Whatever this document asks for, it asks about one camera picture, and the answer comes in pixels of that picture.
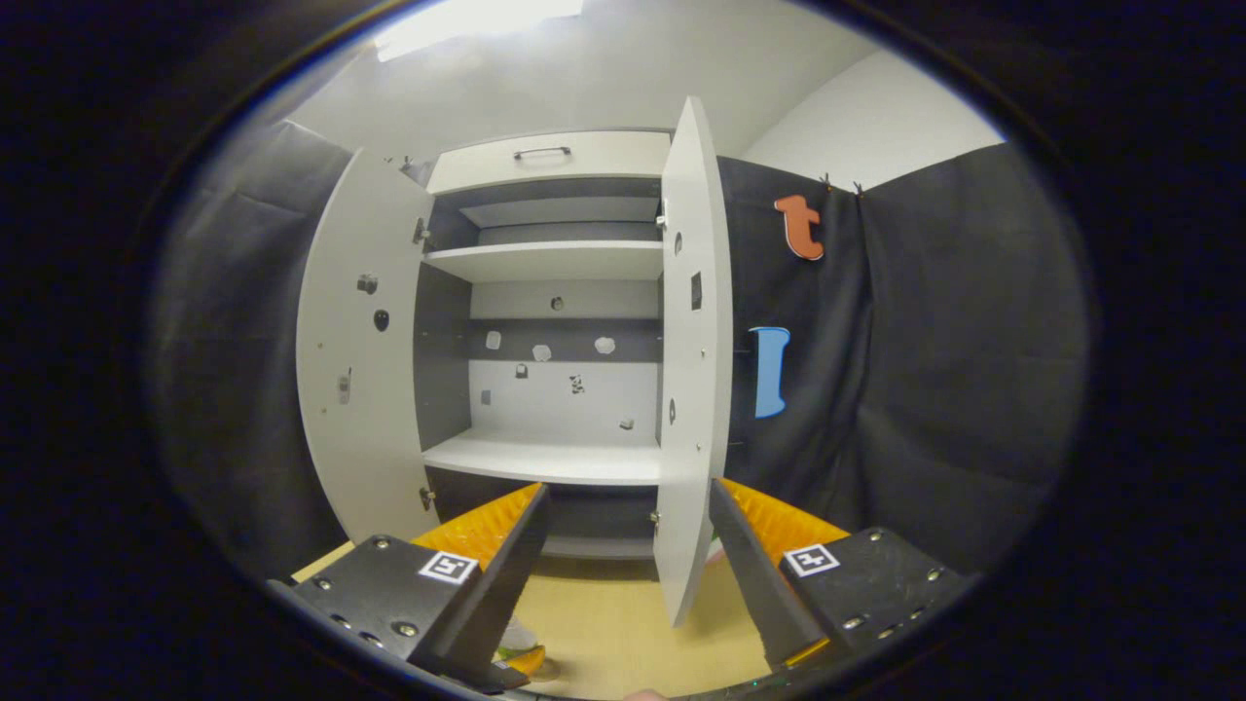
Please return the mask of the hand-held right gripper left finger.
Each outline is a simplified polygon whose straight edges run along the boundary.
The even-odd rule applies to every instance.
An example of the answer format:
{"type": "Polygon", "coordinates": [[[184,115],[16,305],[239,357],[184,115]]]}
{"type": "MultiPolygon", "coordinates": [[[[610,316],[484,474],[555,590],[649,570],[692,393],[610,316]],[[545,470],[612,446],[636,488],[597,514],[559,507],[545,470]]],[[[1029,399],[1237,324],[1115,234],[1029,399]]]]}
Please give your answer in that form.
{"type": "Polygon", "coordinates": [[[501,695],[535,664],[495,660],[541,558],[552,499],[530,483],[417,538],[368,535],[268,594],[366,674],[435,695],[501,695]]]}

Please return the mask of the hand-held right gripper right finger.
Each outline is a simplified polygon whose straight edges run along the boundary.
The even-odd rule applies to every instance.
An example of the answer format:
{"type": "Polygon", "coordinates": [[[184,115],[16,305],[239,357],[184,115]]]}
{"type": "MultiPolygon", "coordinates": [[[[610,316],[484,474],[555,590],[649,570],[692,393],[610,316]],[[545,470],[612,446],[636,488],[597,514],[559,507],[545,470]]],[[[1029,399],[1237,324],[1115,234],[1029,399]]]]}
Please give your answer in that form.
{"type": "Polygon", "coordinates": [[[850,534],[725,478],[711,484],[709,514],[775,671],[871,655],[974,586],[898,533],[850,534]]]}

